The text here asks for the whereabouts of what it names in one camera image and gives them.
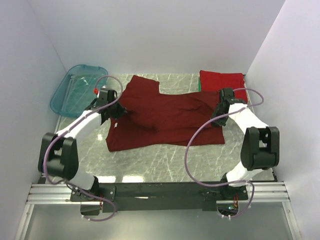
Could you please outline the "dark red t-shirt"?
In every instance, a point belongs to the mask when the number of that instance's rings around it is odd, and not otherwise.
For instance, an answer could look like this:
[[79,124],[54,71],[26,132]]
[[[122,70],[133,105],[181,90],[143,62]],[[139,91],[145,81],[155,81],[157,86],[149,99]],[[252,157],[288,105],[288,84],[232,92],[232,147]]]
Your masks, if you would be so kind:
[[156,144],[186,146],[219,102],[216,91],[162,94],[159,82],[134,75],[119,100],[126,113],[111,119],[110,152]]

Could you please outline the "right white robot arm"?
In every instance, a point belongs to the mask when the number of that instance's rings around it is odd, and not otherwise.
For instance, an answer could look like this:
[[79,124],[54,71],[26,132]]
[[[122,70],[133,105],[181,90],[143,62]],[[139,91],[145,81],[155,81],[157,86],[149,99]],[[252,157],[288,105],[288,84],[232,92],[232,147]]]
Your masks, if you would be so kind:
[[244,133],[240,162],[225,174],[223,178],[226,183],[219,187],[221,197],[226,200],[237,194],[237,187],[244,186],[255,175],[277,166],[280,160],[280,130],[268,126],[250,110],[250,105],[244,99],[236,97],[235,92],[242,90],[245,89],[220,89],[219,103],[210,117],[215,119],[211,123],[213,127],[225,126],[231,119]]

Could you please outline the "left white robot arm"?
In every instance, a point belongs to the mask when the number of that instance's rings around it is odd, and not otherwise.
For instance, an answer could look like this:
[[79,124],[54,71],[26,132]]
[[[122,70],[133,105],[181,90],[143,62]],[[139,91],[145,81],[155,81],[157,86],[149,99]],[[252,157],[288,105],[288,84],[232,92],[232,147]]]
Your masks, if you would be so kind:
[[56,133],[46,133],[41,141],[38,170],[45,175],[59,177],[68,184],[82,189],[88,201],[101,196],[99,180],[79,168],[78,143],[109,119],[126,114],[113,89],[102,87],[97,97],[69,126]]

